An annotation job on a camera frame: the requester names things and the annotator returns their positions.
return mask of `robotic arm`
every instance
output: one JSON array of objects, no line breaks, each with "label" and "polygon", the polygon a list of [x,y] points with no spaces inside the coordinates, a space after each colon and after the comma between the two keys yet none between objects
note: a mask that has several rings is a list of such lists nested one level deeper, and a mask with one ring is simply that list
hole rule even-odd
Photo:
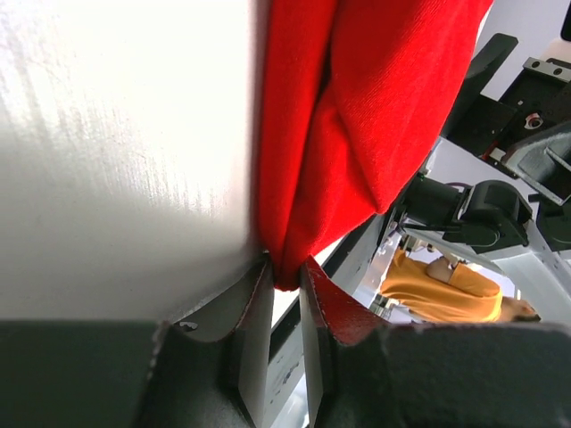
[{"label": "robotic arm", "polygon": [[[481,95],[516,44],[498,34],[475,57],[443,136],[537,194],[526,201],[507,182],[459,189],[419,174],[393,214],[408,235],[504,273],[542,319],[571,325],[571,63],[529,58],[499,101]],[[539,203],[536,218],[529,202]]]}]

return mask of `machine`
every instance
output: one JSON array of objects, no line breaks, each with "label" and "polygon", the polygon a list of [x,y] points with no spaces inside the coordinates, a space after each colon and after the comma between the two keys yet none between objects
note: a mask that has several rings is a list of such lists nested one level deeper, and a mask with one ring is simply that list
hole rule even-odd
[{"label": "machine", "polygon": [[[498,35],[474,59],[443,136],[524,179],[531,201],[419,173],[323,266],[307,260],[273,328],[267,255],[169,323],[4,321],[2,425],[266,428],[305,373],[311,426],[569,426],[571,64],[530,59],[498,102],[483,97],[516,42]],[[360,286],[397,226],[505,273],[548,323],[389,325]]]}]

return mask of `metal frame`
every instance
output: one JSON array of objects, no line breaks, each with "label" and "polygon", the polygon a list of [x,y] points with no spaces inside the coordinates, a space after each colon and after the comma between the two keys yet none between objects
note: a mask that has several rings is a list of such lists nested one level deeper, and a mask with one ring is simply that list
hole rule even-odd
[{"label": "metal frame", "polygon": [[495,263],[548,322],[571,325],[571,266],[550,250],[537,225],[525,226],[529,245],[492,251]]},{"label": "metal frame", "polygon": [[177,325],[0,323],[3,423],[259,427],[273,296],[264,257]]},{"label": "metal frame", "polygon": [[[378,243],[388,230],[383,216],[374,216],[348,234],[323,265],[342,290],[353,295],[367,273]],[[274,327],[269,345],[268,378],[263,427],[270,428],[303,374],[302,327],[299,298]]]}]

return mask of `red fabric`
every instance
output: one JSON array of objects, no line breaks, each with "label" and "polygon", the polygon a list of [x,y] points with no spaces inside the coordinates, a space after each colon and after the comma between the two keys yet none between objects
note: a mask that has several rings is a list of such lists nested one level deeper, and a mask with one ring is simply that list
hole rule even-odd
[{"label": "red fabric", "polygon": [[364,340],[380,325],[388,325],[383,318],[358,303],[353,297],[335,285],[314,258],[306,261],[309,281],[306,293],[312,293],[318,304],[313,316],[321,316],[327,330],[341,343],[354,345]]},{"label": "red fabric", "polygon": [[309,255],[386,211],[420,167],[491,2],[274,0],[258,227],[279,288],[296,288]]}]

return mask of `gray metal part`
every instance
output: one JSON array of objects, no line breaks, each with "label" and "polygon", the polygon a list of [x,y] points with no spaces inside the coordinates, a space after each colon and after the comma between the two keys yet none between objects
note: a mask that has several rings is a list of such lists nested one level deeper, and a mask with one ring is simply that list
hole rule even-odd
[{"label": "gray metal part", "polygon": [[261,426],[273,274],[269,257],[168,331],[136,426]]},{"label": "gray metal part", "polygon": [[407,235],[414,236],[421,241],[431,243],[434,247],[442,251],[447,251],[462,259],[469,260],[473,263],[480,265],[483,268],[489,269],[497,274],[503,274],[503,271],[492,261],[483,255],[476,254],[472,248],[463,243],[449,243],[443,240],[443,234],[439,232],[430,232],[426,230],[409,229],[404,226]]},{"label": "gray metal part", "polygon": [[0,1],[0,317],[177,319],[244,273],[268,8]]},{"label": "gray metal part", "polygon": [[365,308],[370,308],[375,301],[381,283],[386,277],[391,261],[393,261],[394,253],[399,248],[400,241],[401,236],[396,232],[386,238],[386,241],[375,252],[365,276],[353,292],[352,297]]},{"label": "gray metal part", "polygon": [[[367,274],[382,227],[383,218],[375,218],[354,250],[346,255],[342,266],[332,275],[332,281],[350,295],[355,293]],[[304,373],[302,326],[299,324],[287,337],[277,355],[269,362],[264,428],[272,426]]]},{"label": "gray metal part", "polygon": [[529,245],[492,251],[500,267],[546,322],[571,325],[571,266],[547,245],[537,225],[525,226]]},{"label": "gray metal part", "polygon": [[543,196],[562,205],[567,195],[561,198],[546,183],[552,181],[556,173],[558,180],[571,179],[571,166],[567,159],[569,151],[571,125],[563,122],[514,144],[501,162]]},{"label": "gray metal part", "polygon": [[307,428],[309,420],[307,381],[304,374],[271,428]]}]

